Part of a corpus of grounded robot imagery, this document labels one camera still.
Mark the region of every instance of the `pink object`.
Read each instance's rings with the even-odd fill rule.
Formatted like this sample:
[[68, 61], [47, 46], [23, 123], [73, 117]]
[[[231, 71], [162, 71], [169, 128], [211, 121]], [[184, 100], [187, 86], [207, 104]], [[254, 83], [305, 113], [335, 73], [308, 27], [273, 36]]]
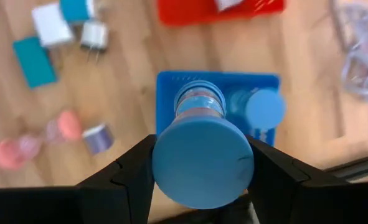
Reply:
[[0, 167], [18, 170], [26, 161], [33, 159], [42, 145], [41, 139], [30, 134], [19, 139], [5, 139], [0, 142]]
[[82, 138], [83, 129], [78, 116], [72, 110], [63, 111], [58, 117], [58, 127], [62, 136], [71, 141]]

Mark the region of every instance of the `blue plastic tray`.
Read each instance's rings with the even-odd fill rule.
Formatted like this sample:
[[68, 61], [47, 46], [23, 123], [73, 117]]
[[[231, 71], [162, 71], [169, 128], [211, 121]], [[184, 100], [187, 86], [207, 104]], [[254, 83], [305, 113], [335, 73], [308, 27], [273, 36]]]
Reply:
[[[193, 80], [206, 80], [220, 88], [225, 97], [230, 90], [244, 88], [273, 88], [279, 90], [280, 79], [271, 73], [223, 73], [204, 71], [164, 71], [159, 73], [156, 85], [156, 134], [161, 134], [174, 120], [174, 98], [186, 83]], [[228, 121], [236, 125], [244, 134], [265, 141], [273, 146], [275, 129], [251, 130], [239, 119], [227, 115]]]

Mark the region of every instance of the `red tray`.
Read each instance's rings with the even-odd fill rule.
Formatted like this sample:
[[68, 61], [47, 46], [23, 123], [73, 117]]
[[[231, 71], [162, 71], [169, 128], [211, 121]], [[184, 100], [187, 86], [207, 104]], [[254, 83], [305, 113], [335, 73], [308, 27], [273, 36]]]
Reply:
[[222, 12], [218, 11], [215, 0], [158, 0], [158, 8], [163, 23], [184, 26], [281, 12], [285, 0], [244, 0]]

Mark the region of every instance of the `hardwood floor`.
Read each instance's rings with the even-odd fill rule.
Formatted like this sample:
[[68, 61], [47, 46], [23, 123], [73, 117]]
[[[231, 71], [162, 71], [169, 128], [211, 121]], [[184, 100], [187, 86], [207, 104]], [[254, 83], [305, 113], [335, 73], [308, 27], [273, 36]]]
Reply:
[[[328, 0], [290, 0], [282, 14], [182, 28], [158, 21], [155, 0], [115, 0], [100, 61], [87, 62], [78, 44], [62, 47], [53, 58], [59, 82], [29, 90], [11, 45], [35, 34], [31, 9], [47, 2], [0, 0], [0, 140], [73, 108], [85, 127], [106, 122], [116, 142], [95, 156], [83, 142], [46, 146], [25, 168], [0, 169], [0, 187], [76, 184], [154, 133], [156, 75], [168, 69], [278, 73], [288, 104], [278, 149], [321, 169], [368, 156], [368, 104], [339, 82], [344, 57]], [[183, 210], [156, 188], [149, 219]]]

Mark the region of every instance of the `white charger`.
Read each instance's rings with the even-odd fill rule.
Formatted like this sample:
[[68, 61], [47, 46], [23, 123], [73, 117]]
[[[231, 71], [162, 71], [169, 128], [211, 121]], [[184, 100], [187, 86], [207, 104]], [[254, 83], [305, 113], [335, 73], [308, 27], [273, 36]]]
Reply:
[[84, 23], [80, 43], [82, 47], [89, 49], [88, 56], [91, 51], [96, 51], [98, 61], [100, 52], [104, 52], [108, 47], [108, 34], [109, 29], [103, 22], [87, 21]]
[[32, 18], [42, 47], [52, 48], [75, 40], [72, 29], [60, 11], [59, 3], [35, 7]]

